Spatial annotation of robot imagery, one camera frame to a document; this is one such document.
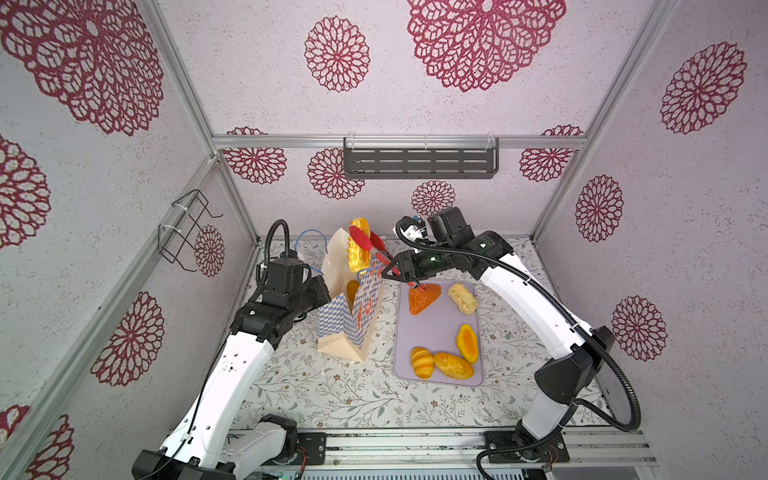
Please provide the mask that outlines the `long brown fake loaf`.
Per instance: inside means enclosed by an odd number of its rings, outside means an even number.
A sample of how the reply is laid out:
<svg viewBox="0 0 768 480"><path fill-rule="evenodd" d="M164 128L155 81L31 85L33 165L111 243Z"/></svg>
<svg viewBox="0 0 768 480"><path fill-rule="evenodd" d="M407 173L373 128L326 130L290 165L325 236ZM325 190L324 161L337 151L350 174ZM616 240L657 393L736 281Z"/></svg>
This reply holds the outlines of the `long brown fake loaf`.
<svg viewBox="0 0 768 480"><path fill-rule="evenodd" d="M355 299L359 288L360 283L357 280L351 280L346 285L346 296L351 311L354 310Z"/></svg>

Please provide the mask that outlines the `yellow braided fake bread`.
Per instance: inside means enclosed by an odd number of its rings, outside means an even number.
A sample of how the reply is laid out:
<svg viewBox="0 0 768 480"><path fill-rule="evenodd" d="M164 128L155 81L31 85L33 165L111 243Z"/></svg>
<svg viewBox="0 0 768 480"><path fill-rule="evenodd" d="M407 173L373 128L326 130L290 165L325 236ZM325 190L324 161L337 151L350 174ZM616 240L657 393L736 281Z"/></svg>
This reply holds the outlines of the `yellow braided fake bread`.
<svg viewBox="0 0 768 480"><path fill-rule="evenodd" d="M350 226L355 225L370 238L371 230L367 219L360 217L350 221ZM347 259L348 267L354 273L359 273L365 269L368 269L372 261L372 253L362 250L349 235L348 247L347 247Z"/></svg>

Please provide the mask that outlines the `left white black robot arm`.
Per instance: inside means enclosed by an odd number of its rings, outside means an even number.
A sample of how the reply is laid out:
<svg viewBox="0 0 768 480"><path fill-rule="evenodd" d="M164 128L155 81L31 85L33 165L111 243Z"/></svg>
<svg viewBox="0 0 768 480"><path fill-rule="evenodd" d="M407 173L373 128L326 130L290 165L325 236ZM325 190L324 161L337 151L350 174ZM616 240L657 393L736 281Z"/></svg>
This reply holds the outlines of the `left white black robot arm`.
<svg viewBox="0 0 768 480"><path fill-rule="evenodd" d="M288 463L299 451L295 421L263 416L234 443L230 427L251 384L294 324L330 301L324 280L291 251L269 261L266 280L237 311L200 394L157 450L142 451L136 479L245 479L262 465Z"/></svg>

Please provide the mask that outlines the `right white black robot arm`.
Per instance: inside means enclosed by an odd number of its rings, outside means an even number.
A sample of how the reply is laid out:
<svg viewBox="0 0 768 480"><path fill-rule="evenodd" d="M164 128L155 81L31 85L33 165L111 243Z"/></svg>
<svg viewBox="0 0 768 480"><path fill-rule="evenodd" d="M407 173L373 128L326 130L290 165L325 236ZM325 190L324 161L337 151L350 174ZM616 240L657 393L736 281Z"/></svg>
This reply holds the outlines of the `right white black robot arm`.
<svg viewBox="0 0 768 480"><path fill-rule="evenodd" d="M514 446L537 446L552 439L580 406L598 409L578 395L603 367L617 368L610 355L614 335L568 310L525 268L502 236L492 230L474 233L456 207L428 220L404 217L394 232L408 248L394 256L386 278L418 284L448 270L467 273L509 304L548 352L548 360L535 373L537 391L518 423Z"/></svg>

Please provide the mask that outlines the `checkered paper bread bag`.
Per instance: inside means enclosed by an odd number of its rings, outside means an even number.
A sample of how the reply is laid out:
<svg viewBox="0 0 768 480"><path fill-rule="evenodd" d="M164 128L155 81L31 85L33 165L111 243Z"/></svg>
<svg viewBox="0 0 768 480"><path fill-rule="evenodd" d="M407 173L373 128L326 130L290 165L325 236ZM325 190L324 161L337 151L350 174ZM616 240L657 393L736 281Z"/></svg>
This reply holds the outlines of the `checkered paper bread bag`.
<svg viewBox="0 0 768 480"><path fill-rule="evenodd" d="M348 231L338 229L328 242L328 250L319 269L331 302L317 310L317 350L352 362L364 362L368 358L380 313L384 264L373 258L368 269L352 272L348 267L348 240ZM353 311L349 309L346 296L346 285L351 280L360 283Z"/></svg>

